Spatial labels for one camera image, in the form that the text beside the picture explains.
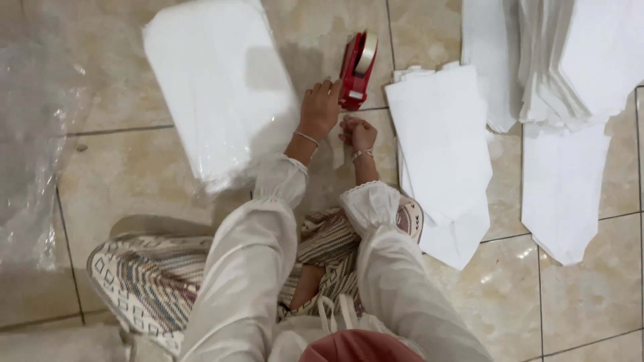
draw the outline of pink fabric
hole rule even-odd
[[[423,359],[399,340],[371,330],[341,330],[311,343],[299,362],[420,362]]]

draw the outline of striped fabric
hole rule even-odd
[[[416,241],[422,231],[422,210],[402,198],[397,225]],[[340,208],[310,213],[302,227],[296,263],[278,297],[278,318],[317,315],[320,295],[334,301],[353,296],[360,316],[355,263],[358,236]],[[183,331],[203,280],[212,236],[123,234],[98,246],[88,258],[90,280],[126,331],[143,334],[177,356]],[[286,308],[299,280],[301,266],[326,267],[318,295],[297,310]]]

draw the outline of bracelet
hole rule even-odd
[[[309,140],[309,141],[311,141],[311,142],[315,143],[315,144],[316,144],[316,147],[319,147],[319,146],[320,146],[320,144],[319,144],[319,143],[317,143],[317,141],[316,141],[313,137],[311,137],[311,136],[307,136],[307,135],[305,135],[304,133],[302,133],[302,132],[300,132],[300,131],[295,131],[295,132],[293,132],[293,134],[294,134],[294,135],[300,135],[300,136],[302,136],[302,137],[306,138],[307,140]]]
[[[371,157],[373,157],[374,156],[374,148],[372,147],[370,149],[367,149],[366,151],[358,151],[358,152],[356,152],[355,155],[353,156],[352,161],[355,162],[355,159],[358,158],[363,153],[366,153],[367,155],[370,155]]]

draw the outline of tape roll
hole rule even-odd
[[[374,60],[375,49],[378,46],[378,37],[376,34],[365,30],[365,47],[358,64],[355,66],[355,72],[365,74],[369,69],[371,62]]]

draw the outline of red tape dispenser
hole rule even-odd
[[[338,104],[348,111],[357,111],[366,101],[366,87],[374,68],[378,37],[369,31],[358,33],[347,45],[342,63],[343,90]]]

